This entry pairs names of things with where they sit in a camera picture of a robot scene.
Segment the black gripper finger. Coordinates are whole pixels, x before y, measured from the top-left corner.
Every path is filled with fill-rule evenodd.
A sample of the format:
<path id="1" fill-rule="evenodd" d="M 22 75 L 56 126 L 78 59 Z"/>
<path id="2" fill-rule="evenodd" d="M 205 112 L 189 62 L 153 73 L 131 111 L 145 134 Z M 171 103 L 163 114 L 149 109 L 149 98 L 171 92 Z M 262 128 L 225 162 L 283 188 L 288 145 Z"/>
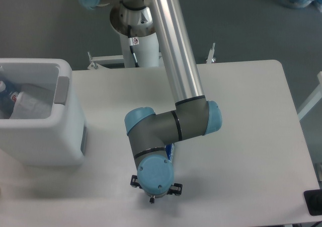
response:
<path id="1" fill-rule="evenodd" d="M 167 195 L 181 195 L 182 194 L 183 185 L 179 183 L 174 183 L 170 186 Z"/>
<path id="2" fill-rule="evenodd" d="M 136 175 L 132 175 L 130 185 L 134 188 L 140 188 L 140 183 Z"/>

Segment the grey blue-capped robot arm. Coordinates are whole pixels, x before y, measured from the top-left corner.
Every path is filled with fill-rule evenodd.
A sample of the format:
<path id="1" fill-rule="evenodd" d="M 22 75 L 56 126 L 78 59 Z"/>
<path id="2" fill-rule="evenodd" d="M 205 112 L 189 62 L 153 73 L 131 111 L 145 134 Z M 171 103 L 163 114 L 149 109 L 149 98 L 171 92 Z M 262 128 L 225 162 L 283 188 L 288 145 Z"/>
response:
<path id="1" fill-rule="evenodd" d="M 131 186 L 142 189 L 154 203 L 182 193 L 174 182 L 168 149 L 173 144 L 218 131 L 221 111 L 203 93 L 179 0 L 78 0 L 87 9 L 113 5 L 110 22 L 125 37 L 123 53 L 140 66 L 137 46 L 155 35 L 163 57 L 175 110 L 156 114 L 150 107 L 130 111 L 124 119 L 137 173 Z"/>

